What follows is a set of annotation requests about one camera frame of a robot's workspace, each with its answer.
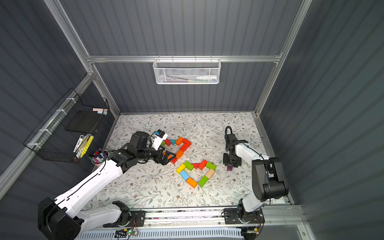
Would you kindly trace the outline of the yellow block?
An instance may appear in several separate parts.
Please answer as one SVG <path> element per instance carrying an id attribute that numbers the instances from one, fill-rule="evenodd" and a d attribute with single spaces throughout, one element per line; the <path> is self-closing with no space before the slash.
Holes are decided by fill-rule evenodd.
<path id="1" fill-rule="evenodd" d="M 180 175 L 182 171 L 184 171 L 186 168 L 186 166 L 184 164 L 181 164 L 178 168 L 177 168 L 177 173 Z"/>

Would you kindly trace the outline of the orange rectangular block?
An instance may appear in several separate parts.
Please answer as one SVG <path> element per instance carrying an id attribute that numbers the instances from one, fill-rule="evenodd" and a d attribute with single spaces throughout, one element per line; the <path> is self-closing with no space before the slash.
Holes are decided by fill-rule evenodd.
<path id="1" fill-rule="evenodd" d="M 175 144 L 176 144 L 177 146 L 180 146 L 180 145 L 183 143 L 183 140 L 184 140 L 184 138 L 180 137 L 180 138 L 178 138 L 178 139 L 175 141 Z"/>

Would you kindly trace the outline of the red rectangular block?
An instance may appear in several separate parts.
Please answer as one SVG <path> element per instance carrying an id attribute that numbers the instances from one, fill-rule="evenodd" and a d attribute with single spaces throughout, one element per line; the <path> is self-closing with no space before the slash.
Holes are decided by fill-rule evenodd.
<path id="1" fill-rule="evenodd" d="M 183 139 L 182 140 L 182 143 L 183 143 L 183 146 L 186 146 L 187 148 L 189 148 L 191 146 L 191 142 L 187 139 Z"/>
<path id="2" fill-rule="evenodd" d="M 180 147 L 180 151 L 182 152 L 185 152 L 190 146 L 188 144 L 183 144 L 181 147 Z"/>

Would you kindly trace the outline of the green block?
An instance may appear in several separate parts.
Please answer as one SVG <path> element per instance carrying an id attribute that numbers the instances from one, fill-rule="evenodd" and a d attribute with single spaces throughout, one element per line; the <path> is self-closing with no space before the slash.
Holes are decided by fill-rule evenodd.
<path id="1" fill-rule="evenodd" d="M 206 168 L 215 171 L 216 168 L 217 168 L 217 166 L 215 166 L 214 164 L 212 164 L 212 163 L 210 163 L 210 162 L 207 162 L 207 163 L 206 163 Z"/>
<path id="2" fill-rule="evenodd" d="M 208 180 L 209 178 L 207 176 L 203 176 L 202 179 L 198 182 L 198 185 L 202 188 Z"/>
<path id="3" fill-rule="evenodd" d="M 195 169 L 194 165 L 191 164 L 191 163 L 188 162 L 188 161 L 185 161 L 185 162 L 184 162 L 184 165 L 185 165 L 186 169 L 188 169 L 189 171 L 192 171 L 192 170 Z"/>

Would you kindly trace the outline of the light blue block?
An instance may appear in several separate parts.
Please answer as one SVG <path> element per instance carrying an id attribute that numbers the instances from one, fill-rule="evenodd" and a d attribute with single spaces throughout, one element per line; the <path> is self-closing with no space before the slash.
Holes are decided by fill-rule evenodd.
<path id="1" fill-rule="evenodd" d="M 181 177 L 182 177 L 185 181 L 187 181 L 187 180 L 190 178 L 190 176 L 189 176 L 185 171 L 181 171 L 181 172 L 180 172 L 180 175 L 181 175 Z"/>

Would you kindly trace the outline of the natural wood block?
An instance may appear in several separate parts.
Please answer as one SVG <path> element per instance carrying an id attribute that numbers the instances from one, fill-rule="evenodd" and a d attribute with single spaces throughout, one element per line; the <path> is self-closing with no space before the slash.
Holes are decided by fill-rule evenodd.
<path id="1" fill-rule="evenodd" d="M 213 170 L 213 169 L 210 169 L 207 173 L 206 173 L 206 177 L 208 178 L 208 179 L 210 179 L 212 176 L 213 176 L 213 174 L 215 173 L 215 171 Z"/>

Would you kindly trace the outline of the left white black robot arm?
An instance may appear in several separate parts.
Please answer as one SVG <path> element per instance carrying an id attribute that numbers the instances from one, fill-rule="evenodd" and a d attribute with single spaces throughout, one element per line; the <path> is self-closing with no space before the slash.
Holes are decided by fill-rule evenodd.
<path id="1" fill-rule="evenodd" d="M 108 225 L 125 227 L 135 221 L 130 209 L 121 201 L 107 207 L 83 211 L 83 207 L 106 185 L 137 164 L 149 160 L 163 166 L 176 158 L 161 144 L 168 134 L 157 130 L 154 135 L 136 132 L 131 140 L 108 155 L 97 170 L 55 199 L 45 198 L 38 205 L 38 229 L 49 240 L 73 240 L 93 228 Z"/>

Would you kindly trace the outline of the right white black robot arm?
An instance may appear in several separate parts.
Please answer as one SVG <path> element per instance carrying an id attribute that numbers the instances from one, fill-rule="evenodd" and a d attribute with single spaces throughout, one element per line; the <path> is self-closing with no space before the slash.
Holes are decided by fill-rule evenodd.
<path id="1" fill-rule="evenodd" d="M 263 157 L 248 141 L 238 140 L 233 133 L 225 133 L 225 142 L 223 163 L 228 171 L 240 167 L 242 162 L 251 166 L 252 191 L 239 200 L 233 221 L 260 223 L 262 207 L 271 199 L 279 199 L 289 194 L 282 161 L 277 157 Z"/>

